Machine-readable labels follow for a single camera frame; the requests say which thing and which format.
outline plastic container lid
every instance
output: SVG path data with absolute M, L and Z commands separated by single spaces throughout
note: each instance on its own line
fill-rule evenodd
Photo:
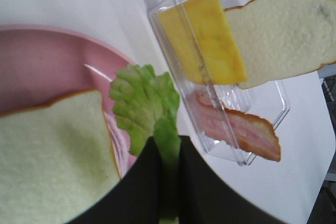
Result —
M 203 52 L 199 46 L 193 27 L 191 26 L 186 9 L 184 8 L 183 3 L 185 1 L 187 0 L 161 1 L 156 7 L 149 11 L 149 20 L 175 80 L 177 89 L 180 92 L 181 98 L 191 118 L 198 141 L 201 143 L 204 151 L 210 155 L 236 161 L 241 166 L 249 165 L 256 155 L 240 149 L 225 108 L 258 115 L 270 121 L 274 129 L 276 129 L 290 108 L 285 88 L 282 81 L 270 81 L 246 90 L 240 89 L 236 84 L 214 85 L 211 72 L 208 69 L 203 57 Z M 245 5 L 248 1 L 250 0 L 221 0 L 221 4 L 224 8 L 229 8 Z M 167 38 L 167 34 L 159 22 L 157 17 L 158 13 L 170 8 L 176 8 L 179 13 L 180 19 L 174 20 L 174 23 L 171 25 L 180 26 L 185 31 L 189 41 L 189 45 L 186 46 L 189 46 L 193 51 L 193 57 L 197 60 L 204 84 L 195 84 L 188 79 Z M 215 117 L 220 118 L 220 124 L 218 124 L 217 121 L 216 126 L 222 127 L 225 130 L 227 136 L 225 141 L 219 141 L 205 135 L 204 121 L 201 120 L 202 114 L 193 102 L 194 95 L 200 92 L 205 92 L 211 99 L 211 103 L 216 111 Z

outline bacon slice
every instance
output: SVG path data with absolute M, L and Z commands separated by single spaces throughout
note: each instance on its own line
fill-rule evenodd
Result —
M 195 108 L 199 112 L 205 134 L 228 144 L 228 137 L 221 119 L 211 103 L 211 99 L 203 90 L 193 95 Z M 237 110 L 225 109 L 230 124 L 236 134 L 241 149 L 252 152 L 263 158 L 280 161 L 281 148 L 273 125 L 257 115 L 246 114 Z

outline white bread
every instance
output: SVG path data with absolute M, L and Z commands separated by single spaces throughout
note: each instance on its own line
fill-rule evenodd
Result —
M 226 15 L 248 75 L 240 88 L 336 61 L 336 0 L 253 0 Z
M 64 223 L 119 180 L 99 91 L 0 116 L 0 222 Z

